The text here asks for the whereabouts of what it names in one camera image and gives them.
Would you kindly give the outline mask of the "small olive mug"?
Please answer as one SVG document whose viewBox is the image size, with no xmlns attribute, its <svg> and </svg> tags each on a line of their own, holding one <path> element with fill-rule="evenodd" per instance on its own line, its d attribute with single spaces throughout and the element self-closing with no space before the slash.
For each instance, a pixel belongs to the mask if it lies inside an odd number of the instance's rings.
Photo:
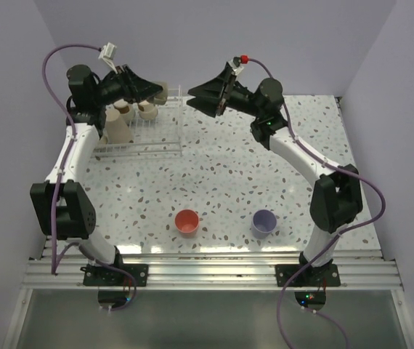
<svg viewBox="0 0 414 349">
<path fill-rule="evenodd" d="M 168 99 L 169 88 L 168 84 L 164 81 L 155 81 L 155 84 L 162 87 L 162 90 L 153 98 L 155 105 L 165 105 Z"/>
</svg>

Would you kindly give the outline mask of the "beige tall cup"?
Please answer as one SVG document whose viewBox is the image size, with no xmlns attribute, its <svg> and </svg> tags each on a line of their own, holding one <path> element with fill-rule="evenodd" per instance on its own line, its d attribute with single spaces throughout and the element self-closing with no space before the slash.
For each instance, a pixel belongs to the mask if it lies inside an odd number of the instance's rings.
<svg viewBox="0 0 414 349">
<path fill-rule="evenodd" d="M 122 115 L 116 109 L 105 111 L 105 129 L 110 144 L 125 144 L 133 141 L 133 134 L 124 121 Z"/>
</svg>

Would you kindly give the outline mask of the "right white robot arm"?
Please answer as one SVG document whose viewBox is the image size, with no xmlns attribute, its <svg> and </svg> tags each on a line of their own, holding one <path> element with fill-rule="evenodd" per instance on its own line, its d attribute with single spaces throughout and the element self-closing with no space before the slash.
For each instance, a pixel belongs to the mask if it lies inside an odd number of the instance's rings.
<svg viewBox="0 0 414 349">
<path fill-rule="evenodd" d="M 227 108 L 252 116 L 250 130 L 255 141 L 286 160 L 312 185 L 311 238 L 295 271 L 283 276 L 291 285 L 315 285 L 333 267 L 336 239 L 362 211 L 359 172 L 352 165 L 343 167 L 325 160 L 297 137 L 277 79 L 268 76 L 253 92 L 244 87 L 238 76 L 247 62 L 245 55 L 226 62 L 219 75 L 189 89 L 187 104 L 212 118 L 223 115 Z"/>
</svg>

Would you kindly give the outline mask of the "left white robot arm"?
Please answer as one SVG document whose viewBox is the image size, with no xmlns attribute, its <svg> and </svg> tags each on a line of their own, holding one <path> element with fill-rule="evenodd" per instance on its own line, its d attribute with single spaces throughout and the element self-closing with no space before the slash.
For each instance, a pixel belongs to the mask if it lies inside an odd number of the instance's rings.
<svg viewBox="0 0 414 349">
<path fill-rule="evenodd" d="M 66 76 L 71 95 L 65 141 L 53 169 L 43 182 L 32 184 L 30 196 L 42 233 L 54 243 L 76 242 L 88 260 L 103 263 L 100 277 L 115 286 L 125 279 L 126 269 L 118 262 L 118 249 L 97 231 L 94 206 L 80 181 L 103 135 L 107 107 L 119 100 L 149 101 L 163 86 L 140 78 L 127 65 L 104 79 L 86 65 L 74 65 Z"/>
</svg>

